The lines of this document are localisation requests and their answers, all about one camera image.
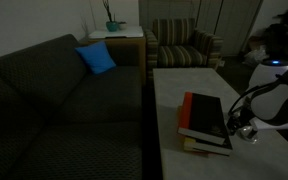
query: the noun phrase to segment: sofa cushion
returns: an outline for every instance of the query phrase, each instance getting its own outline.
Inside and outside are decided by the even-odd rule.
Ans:
[[[172,67],[206,67],[206,58],[193,46],[160,46],[157,66]]]
[[[52,123],[139,121],[141,108],[139,67],[117,66],[85,76]]]
[[[78,47],[75,50],[81,55],[94,74],[105,72],[116,66],[106,48],[105,41]]]
[[[49,118],[86,73],[78,46],[65,35],[0,57],[0,76]]]
[[[0,179],[41,130],[43,118],[0,79]]]
[[[6,179],[142,178],[137,122],[50,126]]]

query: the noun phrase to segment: red book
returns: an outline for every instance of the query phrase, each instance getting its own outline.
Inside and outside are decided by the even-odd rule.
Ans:
[[[178,133],[222,145],[228,133],[220,98],[185,92]]]

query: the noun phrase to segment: wall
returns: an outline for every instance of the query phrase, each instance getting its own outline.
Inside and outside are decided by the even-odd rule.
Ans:
[[[139,25],[139,0],[110,0],[112,19],[115,14],[116,21],[126,21],[129,26]],[[106,9],[102,0],[91,0],[96,29],[105,29],[108,21]]]
[[[117,20],[139,24],[138,0],[110,4]],[[0,0],[0,56],[68,33],[79,40],[106,21],[102,0]]]
[[[274,18],[276,15],[284,14],[288,10],[288,0],[263,0],[262,6],[253,28],[250,31],[250,36],[260,36],[263,31],[274,23],[279,23],[279,19]]]

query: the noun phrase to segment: vase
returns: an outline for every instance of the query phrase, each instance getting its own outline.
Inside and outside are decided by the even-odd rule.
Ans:
[[[127,23],[126,22],[119,22],[118,27],[120,30],[124,30],[127,28]]]
[[[107,21],[106,22],[106,28],[109,32],[114,32],[118,30],[118,23],[115,21]]]

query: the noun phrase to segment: side table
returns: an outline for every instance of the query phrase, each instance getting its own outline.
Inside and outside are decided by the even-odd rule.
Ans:
[[[126,30],[108,32],[107,30],[97,30],[89,35],[89,38],[81,42],[82,45],[89,45],[98,41],[105,41],[108,46],[136,45],[138,47],[138,60],[141,71],[142,86],[146,84],[146,39],[140,26],[128,27]]]

